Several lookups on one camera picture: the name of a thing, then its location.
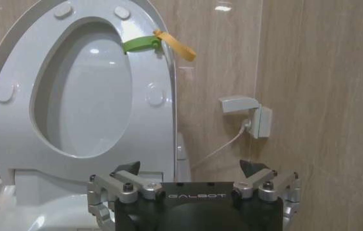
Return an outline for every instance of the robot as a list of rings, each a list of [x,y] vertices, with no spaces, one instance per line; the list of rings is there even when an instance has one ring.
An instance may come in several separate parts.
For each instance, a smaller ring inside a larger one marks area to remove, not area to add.
[[[103,231],[284,231],[298,212],[300,179],[240,161],[243,182],[148,182],[140,162],[88,182],[88,211]]]

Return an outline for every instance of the white cable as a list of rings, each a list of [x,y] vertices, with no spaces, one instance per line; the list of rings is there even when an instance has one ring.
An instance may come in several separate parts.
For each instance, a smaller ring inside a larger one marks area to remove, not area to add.
[[[203,160],[200,160],[195,165],[192,165],[191,169],[195,169],[196,167],[199,167],[209,158],[212,158],[216,155],[216,153],[220,150],[223,150],[230,144],[232,144],[232,142],[243,135],[246,128],[248,126],[251,126],[251,122],[248,122],[248,120],[244,120],[239,134],[232,138],[231,141],[228,141],[228,143],[225,143],[221,147],[217,148],[217,150],[215,150],[208,156],[205,156]]]

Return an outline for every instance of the green clip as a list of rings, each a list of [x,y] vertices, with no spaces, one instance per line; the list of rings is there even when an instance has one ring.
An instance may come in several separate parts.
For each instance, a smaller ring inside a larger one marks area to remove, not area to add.
[[[124,52],[140,51],[145,49],[159,49],[161,40],[156,36],[135,38],[124,43]]]

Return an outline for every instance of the bolt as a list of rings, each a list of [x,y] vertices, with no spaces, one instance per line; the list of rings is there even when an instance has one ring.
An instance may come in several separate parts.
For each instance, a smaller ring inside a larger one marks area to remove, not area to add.
[[[263,188],[267,189],[267,190],[274,190],[274,183],[271,181],[267,181],[263,184]]]
[[[132,192],[133,189],[135,189],[135,186],[132,185],[132,183],[125,183],[123,185],[123,191],[124,191],[124,193]]]

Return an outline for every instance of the yellow tag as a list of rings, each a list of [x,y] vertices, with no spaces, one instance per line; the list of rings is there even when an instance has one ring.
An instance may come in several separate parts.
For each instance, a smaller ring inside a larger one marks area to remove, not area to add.
[[[171,48],[175,50],[175,52],[189,62],[193,61],[196,57],[195,51],[185,46],[183,43],[180,43],[167,32],[160,31],[159,29],[155,30],[155,36],[164,40]]]

